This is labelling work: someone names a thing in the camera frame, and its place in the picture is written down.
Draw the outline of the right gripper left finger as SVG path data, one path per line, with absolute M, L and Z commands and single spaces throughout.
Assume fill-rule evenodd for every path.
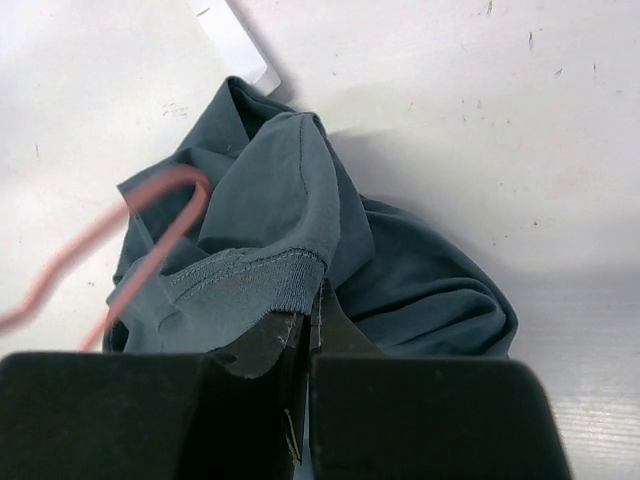
M 30 352 L 1 363 L 5 479 L 289 479 L 303 318 L 196 354 Z

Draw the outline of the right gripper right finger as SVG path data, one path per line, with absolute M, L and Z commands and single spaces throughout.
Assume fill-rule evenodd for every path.
M 486 357 L 391 357 L 323 284 L 311 316 L 309 447 L 318 479 L 567 479 L 531 369 Z

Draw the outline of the blue t shirt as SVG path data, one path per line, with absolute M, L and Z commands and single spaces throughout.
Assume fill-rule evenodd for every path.
M 323 284 L 391 355 L 504 356 L 518 320 L 495 283 L 425 221 L 362 196 L 320 119 L 226 79 L 173 155 L 213 187 L 183 236 L 105 335 L 115 353 L 207 352 L 264 315 L 308 315 Z

